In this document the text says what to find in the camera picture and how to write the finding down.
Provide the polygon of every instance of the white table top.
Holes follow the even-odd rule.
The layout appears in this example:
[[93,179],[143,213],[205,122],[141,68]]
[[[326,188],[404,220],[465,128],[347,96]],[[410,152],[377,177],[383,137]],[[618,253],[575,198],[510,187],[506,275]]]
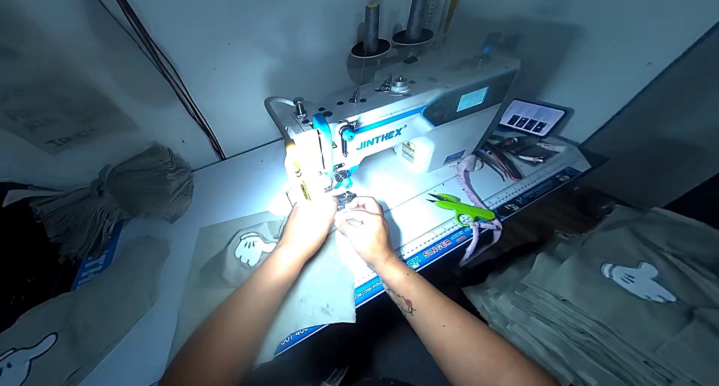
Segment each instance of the white table top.
[[[177,311],[198,230],[206,225],[265,210],[286,215],[291,207],[285,194],[287,177],[283,167],[284,157],[283,143],[274,142],[196,171],[192,203],[175,224],[135,219],[123,228],[118,250],[133,238],[151,235],[169,241],[170,255],[160,278],[157,303],[85,378],[82,385],[145,386],[161,377],[172,344]],[[445,192],[440,189],[451,188],[449,193],[457,193],[454,167],[421,175],[412,173],[407,167],[405,161],[389,149],[366,158],[352,176],[353,192],[373,196],[385,210],[389,210],[387,217],[394,247],[454,216],[452,211],[440,209],[427,202],[426,197],[419,196],[437,186],[439,192]],[[520,168],[525,174],[532,173],[532,169],[526,166]],[[502,181],[489,168],[475,171],[470,179],[481,198],[489,198],[513,184]]]

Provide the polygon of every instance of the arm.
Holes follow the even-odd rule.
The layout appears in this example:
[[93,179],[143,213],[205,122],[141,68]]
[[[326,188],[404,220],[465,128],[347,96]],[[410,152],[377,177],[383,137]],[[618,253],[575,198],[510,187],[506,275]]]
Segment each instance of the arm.
[[507,340],[400,261],[373,198],[355,198],[347,207],[354,209],[337,215],[338,229],[380,275],[387,294],[453,385],[556,384]]
[[238,384],[252,369],[288,289],[327,237],[336,211],[332,197],[295,204],[277,247],[195,330],[160,386]]

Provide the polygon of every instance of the gray fabric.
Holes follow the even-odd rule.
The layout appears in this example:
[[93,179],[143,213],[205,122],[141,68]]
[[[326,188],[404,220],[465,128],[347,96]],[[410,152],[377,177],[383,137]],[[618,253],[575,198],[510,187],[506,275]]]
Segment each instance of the gray fabric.
[[206,288],[237,288],[274,250],[280,241],[282,223],[262,222],[238,231],[227,247],[200,269],[199,284]]
[[155,303],[169,252],[166,240],[136,239],[93,281],[18,318],[0,334],[0,385],[80,383]]
[[719,231],[618,207],[464,292],[563,384],[716,385]]
[[[267,251],[280,238],[282,222],[282,217],[262,212],[200,228],[178,311],[170,360],[202,321],[264,261]],[[254,245],[244,247],[248,238],[243,236],[252,233],[259,238]],[[280,342],[295,331],[320,324],[355,322],[354,275],[342,264],[334,236],[335,233],[329,234],[288,291],[265,337],[257,364],[270,361]],[[263,253],[240,254],[238,259],[238,249]],[[247,259],[249,264],[242,263]]]
[[121,162],[105,166],[90,186],[30,206],[50,241],[62,244],[61,259],[83,259],[103,251],[115,223],[138,216],[175,222],[192,201],[190,167],[158,143]]

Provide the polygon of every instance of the sewing machine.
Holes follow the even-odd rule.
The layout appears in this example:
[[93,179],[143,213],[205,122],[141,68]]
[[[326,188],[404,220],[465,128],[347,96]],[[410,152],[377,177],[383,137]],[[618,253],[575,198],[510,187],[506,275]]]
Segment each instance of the sewing machine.
[[499,55],[428,50],[321,102],[268,97],[265,107],[293,153],[288,174],[313,179],[305,197],[334,194],[352,187],[365,157],[386,149],[418,173],[471,154],[497,126],[518,69],[518,60]]

